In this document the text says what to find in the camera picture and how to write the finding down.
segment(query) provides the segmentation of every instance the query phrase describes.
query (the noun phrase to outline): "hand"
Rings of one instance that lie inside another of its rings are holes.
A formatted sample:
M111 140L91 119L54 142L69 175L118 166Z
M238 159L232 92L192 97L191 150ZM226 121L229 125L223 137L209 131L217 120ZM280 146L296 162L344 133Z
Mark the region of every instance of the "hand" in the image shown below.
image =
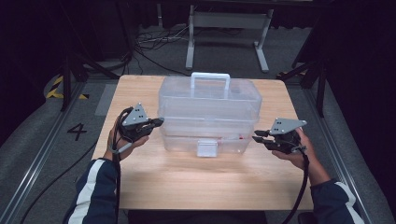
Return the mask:
M312 145L311 140L309 140L309 138L305 135L301 128L298 128L295 131L301 138L301 145L306 146L305 154L308 156L309 161L317 161L318 158L315 154L314 146ZM273 150L272 154L277 156L281 160L291 161L293 165L297 166L300 169L304 169L304 159L300 153L285 154L283 152Z
M309 159L309 181L311 182L311 186L315 186L321 184L323 182L329 181L330 177L327 174L326 170L320 164L320 161L315 154L314 146L311 143L311 140L304 134L303 129L298 128L295 130L297 134L299 134L301 138L301 145L306 146L305 154ZM304 169L304 158L300 153L297 154L285 154L280 151L273 150L272 153L280 158L281 160L291 161L291 163L297 166L300 169Z
M114 132L116 131L116 123L114 123L113 128L110 130L110 133L108 134L108 139L107 139L107 145L112 146L113 145L113 137L114 137ZM128 141L120 137L120 132L117 130L117 136L116 139L118 141L117 143L117 149L120 149L124 147L125 145L129 144ZM127 158L131 153L134 151L136 147L141 147L143 146L147 141L149 140L148 136L143 136L139 138L137 141L135 141L130 147L128 147L126 150L121 152L120 154L120 159L123 160ZM106 150L105 155L103 158L113 160L113 153L110 150Z

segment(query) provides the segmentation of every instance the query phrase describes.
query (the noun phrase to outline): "clear plastic storage box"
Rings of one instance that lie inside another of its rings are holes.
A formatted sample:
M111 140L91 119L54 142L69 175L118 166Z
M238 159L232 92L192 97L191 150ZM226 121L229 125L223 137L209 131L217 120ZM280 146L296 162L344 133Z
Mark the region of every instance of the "clear plastic storage box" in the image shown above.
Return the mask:
M196 151L200 157L245 152L259 121L262 96L246 79L228 74L192 73L166 77L159 92L158 116L164 146Z

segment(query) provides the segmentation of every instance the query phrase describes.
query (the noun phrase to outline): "wooden table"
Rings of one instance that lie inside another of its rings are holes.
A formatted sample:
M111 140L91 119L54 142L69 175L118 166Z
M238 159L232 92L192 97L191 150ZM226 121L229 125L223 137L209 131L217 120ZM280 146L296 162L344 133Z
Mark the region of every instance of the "wooden table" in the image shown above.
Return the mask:
M127 106L141 102L157 118L158 91L164 77L120 78L93 157L103 156L108 132ZM261 119L255 129L268 130L276 117L297 119L282 81L252 79L262 95ZM251 141L244 154L198 158L169 152L159 129L145 145L121 162L120 208L191 210L290 210L303 181L303 171ZM312 209L307 188L299 209Z

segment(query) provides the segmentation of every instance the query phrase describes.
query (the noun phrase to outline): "metal stand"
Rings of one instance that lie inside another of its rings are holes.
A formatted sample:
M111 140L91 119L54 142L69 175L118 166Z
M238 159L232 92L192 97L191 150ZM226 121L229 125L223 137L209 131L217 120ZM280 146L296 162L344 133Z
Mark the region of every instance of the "metal stand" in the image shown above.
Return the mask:
M244 13L219 13L219 12L198 12L194 6L190 8L189 21L189 46L187 49L186 69L191 70L194 57L194 27L222 27L222 28L242 28L261 29L262 36L259 41L254 42L257 57L264 73L268 72L268 64L265 60L262 46L267 36L268 28L274 11L268 10L267 14L244 14Z
M300 85L303 89L311 89L314 85L315 81L318 79L318 92L317 92L317 111L321 118L324 118L323 115L323 99L324 99L324 91L326 86L326 63L322 60L318 62L305 63L299 67L294 68L288 73L280 73L276 76L277 79L286 81L287 79L294 77L300 74L303 71L306 71L303 79L300 82Z
M73 51L68 50L64 58L64 103L62 105L61 111L65 111L71 102L71 76L76 78L77 82L86 82L88 79L88 73L83 67L83 64L87 64L94 68L96 71L106 75L107 77L118 79L120 78L116 74L108 71L103 66L98 63L87 59L86 57L77 54Z

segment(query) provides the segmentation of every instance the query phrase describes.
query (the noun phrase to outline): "printed number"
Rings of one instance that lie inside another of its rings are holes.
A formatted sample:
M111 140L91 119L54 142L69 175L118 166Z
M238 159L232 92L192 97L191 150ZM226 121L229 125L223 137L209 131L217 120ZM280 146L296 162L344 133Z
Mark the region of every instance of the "printed number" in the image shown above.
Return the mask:
M80 123L80 124L76 125L75 127L69 129L67 132L68 133L76 133L77 134L76 141L78 141L79 135L87 132L87 131L82 130L82 128L84 128L84 124Z

